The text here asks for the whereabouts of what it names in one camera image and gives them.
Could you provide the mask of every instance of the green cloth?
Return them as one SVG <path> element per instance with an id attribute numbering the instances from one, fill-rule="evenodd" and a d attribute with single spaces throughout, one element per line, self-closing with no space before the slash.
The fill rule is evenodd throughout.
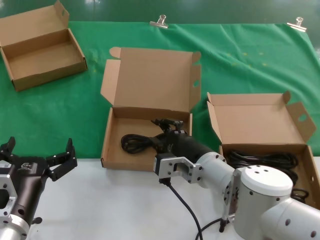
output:
<path id="1" fill-rule="evenodd" d="M 48 156 L 72 138 L 78 158 L 99 158 L 110 104 L 100 95 L 112 47 L 200 51 L 202 100 L 194 108 L 193 136 L 217 150 L 207 92 L 283 93 L 302 101 L 320 126 L 320 65 L 306 33 L 285 24 L 171 24 L 70 22 L 88 71 L 15 92 L 0 61 L 0 144 L 16 138 L 14 153 Z M 320 156 L 320 130 L 308 142 Z"/>

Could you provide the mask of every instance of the black cable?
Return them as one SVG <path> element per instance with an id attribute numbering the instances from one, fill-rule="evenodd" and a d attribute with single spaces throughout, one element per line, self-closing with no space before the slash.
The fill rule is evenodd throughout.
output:
<path id="1" fill-rule="evenodd" d="M 202 236 L 202 230 L 201 230 L 199 221 L 198 221 L 195 213 L 192 211 L 192 209 L 189 207 L 189 205 L 185 202 L 185 200 L 179 195 L 179 193 L 174 189 L 174 187 L 171 186 L 171 184 L 168 184 L 167 186 L 171 189 L 171 191 L 174 193 L 174 195 L 176 195 L 176 197 L 182 202 L 182 204 L 186 207 L 186 209 L 188 209 L 188 211 L 190 212 L 190 214 L 192 215 L 192 217 L 195 221 L 196 227 L 198 228 L 198 235 L 200 236 L 200 240 L 204 240 L 204 238 Z"/>
<path id="2" fill-rule="evenodd" d="M 156 148 L 162 142 L 164 133 L 154 137 L 142 136 L 137 134 L 127 134 L 121 138 L 121 147 L 128 154 L 143 152 L 149 147 Z"/>
<path id="3" fill-rule="evenodd" d="M 198 240 L 198 238 L 199 238 L 199 233 L 202 234 L 202 232 L 203 232 L 204 230 L 206 230 L 208 227 L 210 227 L 211 225 L 216 224 L 216 223 L 218 223 L 218 222 L 220 222 L 220 221 L 221 221 L 221 218 L 216 219 L 216 220 L 214 220 L 214 221 L 212 221 L 212 222 L 209 222 L 207 225 L 205 225 L 203 228 L 201 228 L 200 232 L 197 233 L 197 235 L 196 235 L 196 237 L 195 237 L 195 240 Z"/>
<path id="4" fill-rule="evenodd" d="M 298 175 L 292 170 L 298 166 L 298 158 L 290 152 L 278 152 L 268 155 L 250 155 L 245 152 L 232 150 L 228 156 L 228 164 L 235 169 L 248 167 L 252 165 L 268 166 L 278 169 L 291 178 L 295 186 L 298 181 Z M 301 203 L 306 203 L 309 192 L 302 188 L 293 188 L 291 197 Z"/>

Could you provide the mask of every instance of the white table surface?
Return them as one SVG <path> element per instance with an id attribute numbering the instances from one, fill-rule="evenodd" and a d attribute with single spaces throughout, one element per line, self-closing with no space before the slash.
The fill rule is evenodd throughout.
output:
<path id="1" fill-rule="evenodd" d="M 316 157 L 320 170 L 320 157 Z M 210 190 L 172 178 L 173 187 L 200 225 L 221 217 L 222 201 Z M 78 167 L 56 182 L 48 179 L 27 240 L 194 240 L 196 224 L 171 190 L 152 172 L 110 170 L 99 159 L 80 159 Z M 227 240 L 228 225 L 203 233 L 205 240 Z"/>

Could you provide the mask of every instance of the cardboard box flap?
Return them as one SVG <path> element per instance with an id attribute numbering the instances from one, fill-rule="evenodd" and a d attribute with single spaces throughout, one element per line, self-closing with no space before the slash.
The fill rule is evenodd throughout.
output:
<path id="1" fill-rule="evenodd" d="M 114 107 L 189 112 L 201 99 L 200 52 L 113 47 L 101 94 Z"/>
<path id="2" fill-rule="evenodd" d="M 284 94 L 209 94 L 211 125 L 222 144 L 303 144 L 316 125 Z"/>
<path id="3" fill-rule="evenodd" d="M 68 28 L 69 13 L 57 1 L 54 5 L 0 18 L 0 46 Z"/>

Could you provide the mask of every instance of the cardboard box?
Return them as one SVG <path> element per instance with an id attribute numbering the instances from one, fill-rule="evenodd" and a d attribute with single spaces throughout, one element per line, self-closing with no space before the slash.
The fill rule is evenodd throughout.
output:
<path id="1" fill-rule="evenodd" d="M 16 91 L 87 70 L 68 22 L 59 1 L 0 19 L 0 51 Z"/>
<path id="2" fill-rule="evenodd" d="M 201 99 L 199 52 L 113 47 L 117 59 L 106 61 L 101 94 L 113 105 L 104 137 L 105 168 L 153 171 L 156 151 L 150 147 L 128 154 L 121 147 L 126 134 L 154 137 L 162 132 L 154 119 L 184 121 L 192 133 L 190 110 Z"/>
<path id="3" fill-rule="evenodd" d="M 212 128 L 220 139 L 220 153 L 231 150 L 253 155 L 290 152 L 299 164 L 296 188 L 309 191 L 306 203 L 320 209 L 320 178 L 310 146 L 306 144 L 316 125 L 302 102 L 288 104 L 284 94 L 209 94 Z"/>

